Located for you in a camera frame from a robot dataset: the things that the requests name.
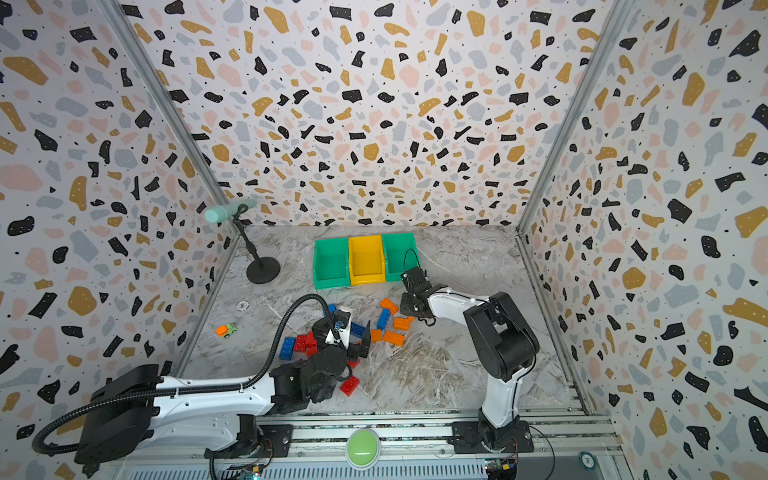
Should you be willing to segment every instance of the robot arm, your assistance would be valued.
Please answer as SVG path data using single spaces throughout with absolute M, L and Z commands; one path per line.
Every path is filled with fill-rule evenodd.
M 318 340 L 317 353 L 272 369 L 268 376 L 253 384 L 249 377 L 192 380 L 158 376 L 157 365 L 140 366 L 125 373 L 94 393 L 91 402 L 140 390 L 175 389 L 177 393 L 149 401 L 115 402 L 89 413 L 75 462 L 88 467 L 122 458 L 137 449 L 156 447 L 205 449 L 206 458 L 258 453 L 265 435 L 269 435 L 257 425 L 257 416 L 295 412 L 305 409 L 310 400 L 317 403 L 331 398 L 337 383 L 352 374 L 347 362 L 367 358 L 370 323 L 362 342 L 350 343 L 351 317 L 351 310 L 342 306 L 317 320 L 312 327 Z M 239 389 L 184 392 L 238 384 Z M 281 440 L 290 437 L 291 427 L 285 426 L 288 430 L 280 433 Z
M 445 285 L 432 286 L 419 268 L 405 272 L 402 281 L 406 285 L 401 303 L 404 314 L 420 319 L 447 318 L 467 326 L 488 371 L 488 389 L 475 436 L 487 450 L 503 450 L 515 430 L 521 379 L 535 365 L 539 349 L 536 336 L 506 293 L 471 296 Z M 295 305 L 310 297 L 322 300 L 312 295 L 303 296 Z M 305 409 L 310 400 L 331 398 L 337 383 L 351 375 L 347 361 L 368 356 L 370 322 L 362 342 L 351 344 L 351 316 L 348 309 L 341 307 L 315 322 L 312 331 L 318 340 L 317 353 L 272 369 L 258 381 L 246 377 L 178 379 L 158 376 L 157 365 L 137 367 L 94 393 L 90 406 L 47 425 L 32 446 L 49 455 L 76 450 L 75 462 L 86 465 L 84 471 L 90 468 L 91 472 L 98 469 L 98 464 L 122 458 L 135 449 L 158 446 L 198 447 L 206 449 L 206 458 L 255 455 L 264 448 L 266 435 L 257 425 L 257 416 L 295 412 Z M 275 342 L 281 332 L 279 328 Z M 60 421 L 85 412 L 89 413 L 79 444 L 44 443 Z M 287 428 L 280 433 L 281 440 L 290 438 L 290 426 Z
M 466 325 L 488 372 L 479 434 L 488 450 L 503 450 L 518 418 L 521 383 L 535 366 L 536 335 L 507 293 L 473 296 L 445 285 L 432 286 L 425 271 L 412 268 L 402 275 L 406 292 L 400 309 L 421 319 L 446 318 Z

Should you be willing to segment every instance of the marble floor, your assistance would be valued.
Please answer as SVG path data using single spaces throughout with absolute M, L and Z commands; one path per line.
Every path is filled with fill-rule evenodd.
M 570 389 L 510 227 L 250 227 L 259 254 L 280 261 L 280 275 L 265 285 L 250 283 L 245 270 L 251 259 L 239 244 L 183 376 L 226 378 L 256 373 L 283 314 L 305 293 L 317 292 L 328 303 L 351 307 L 353 321 L 364 325 L 370 319 L 375 324 L 381 313 L 379 301 L 387 297 L 399 304 L 403 285 L 315 290 L 314 241 L 405 231 L 415 234 L 422 267 L 433 283 L 478 295 L 507 292 L 535 331 L 541 351 L 534 372 L 523 384 L 521 408 L 569 406 Z M 250 304 L 243 312 L 237 310 L 241 300 Z M 304 303 L 289 319 L 283 336 L 307 333 L 321 316 L 317 302 Z M 238 331 L 222 339 L 214 330 L 228 322 L 236 323 Z M 294 353 L 293 358 L 304 355 Z M 280 363 L 275 358 L 273 367 Z M 370 357 L 355 368 L 354 375 L 361 383 L 351 397 L 337 391 L 330 400 L 310 403 L 309 411 L 477 409 L 485 397 L 487 378 L 466 327 L 446 319 L 438 319 L 433 327 L 412 323 L 402 348 L 373 344 Z

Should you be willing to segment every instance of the yellow plastic bin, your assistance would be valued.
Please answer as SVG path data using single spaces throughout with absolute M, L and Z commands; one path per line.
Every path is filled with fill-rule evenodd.
M 386 282 L 381 235 L 349 238 L 349 282 L 352 285 Z

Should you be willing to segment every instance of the terrazzo wallpaper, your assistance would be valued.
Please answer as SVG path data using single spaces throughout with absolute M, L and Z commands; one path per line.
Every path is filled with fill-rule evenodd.
M 636 478 L 768 478 L 768 2 L 639 2 L 526 227 Z
M 135 366 L 167 372 L 233 237 L 94 8 L 0 2 L 0 478 L 85 478 L 31 437 Z
M 268 225 L 517 223 L 611 2 L 125 0 Z

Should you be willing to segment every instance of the microphone stand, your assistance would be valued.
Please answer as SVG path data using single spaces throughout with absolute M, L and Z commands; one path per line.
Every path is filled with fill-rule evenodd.
M 244 214 L 246 210 L 248 210 L 248 206 L 241 204 L 237 208 L 237 213 L 232 216 L 232 223 L 240 231 L 240 236 L 245 240 L 245 247 L 253 257 L 253 262 L 250 263 L 245 274 L 251 283 L 268 283 L 274 280 L 280 273 L 280 262 L 272 257 L 259 257 L 259 254 L 256 252 L 256 245 L 253 245 L 253 242 L 248 240 L 243 223 L 240 222 L 240 215 Z

